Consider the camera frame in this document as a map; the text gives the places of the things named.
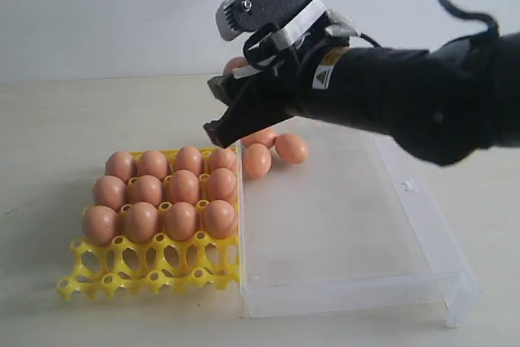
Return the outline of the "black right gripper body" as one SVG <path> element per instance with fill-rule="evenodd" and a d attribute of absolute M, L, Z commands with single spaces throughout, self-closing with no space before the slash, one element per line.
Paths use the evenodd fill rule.
<path fill-rule="evenodd" d="M 358 50 L 314 33 L 284 54 L 278 67 L 244 85 L 243 125 L 266 128 L 298 116 L 358 125 Z"/>

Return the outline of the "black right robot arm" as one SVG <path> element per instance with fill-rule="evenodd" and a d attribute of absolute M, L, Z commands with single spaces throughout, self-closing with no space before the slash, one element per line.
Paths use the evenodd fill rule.
<path fill-rule="evenodd" d="M 390 136 L 439 166 L 519 144 L 519 36 L 461 37 L 438 50 L 321 41 L 277 72 L 209 81 L 224 115 L 205 124 L 226 147 L 294 116 Z"/>

